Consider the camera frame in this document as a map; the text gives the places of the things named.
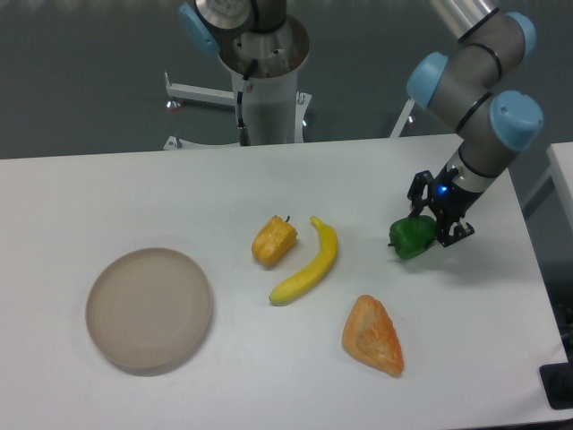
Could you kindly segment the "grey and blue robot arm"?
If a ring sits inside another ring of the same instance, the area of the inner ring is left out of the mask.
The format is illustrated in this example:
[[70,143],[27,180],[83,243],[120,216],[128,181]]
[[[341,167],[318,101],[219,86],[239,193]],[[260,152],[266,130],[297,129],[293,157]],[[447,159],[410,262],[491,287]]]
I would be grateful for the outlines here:
[[[543,127],[543,111],[532,98],[513,90],[492,93],[534,49],[533,23],[489,1],[435,1],[432,8],[460,51],[454,57],[429,54],[413,70],[406,91],[461,144],[437,175],[414,176],[407,193],[409,215],[389,230],[389,243],[403,259],[471,236],[467,211]],[[286,3],[189,1],[179,7],[178,17],[187,37],[217,56],[231,74],[240,144],[300,141],[296,84],[310,40]]]

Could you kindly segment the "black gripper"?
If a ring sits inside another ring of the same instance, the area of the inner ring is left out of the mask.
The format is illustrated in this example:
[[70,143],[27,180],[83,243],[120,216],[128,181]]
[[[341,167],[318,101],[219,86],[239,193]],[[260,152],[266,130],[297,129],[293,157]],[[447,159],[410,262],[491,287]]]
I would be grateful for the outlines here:
[[429,170],[415,174],[407,199],[410,201],[409,218],[416,218],[428,208],[436,218],[435,240],[443,247],[470,237],[474,227],[463,219],[467,210],[483,194],[469,190],[468,185],[459,185],[459,168],[444,167],[434,177]]

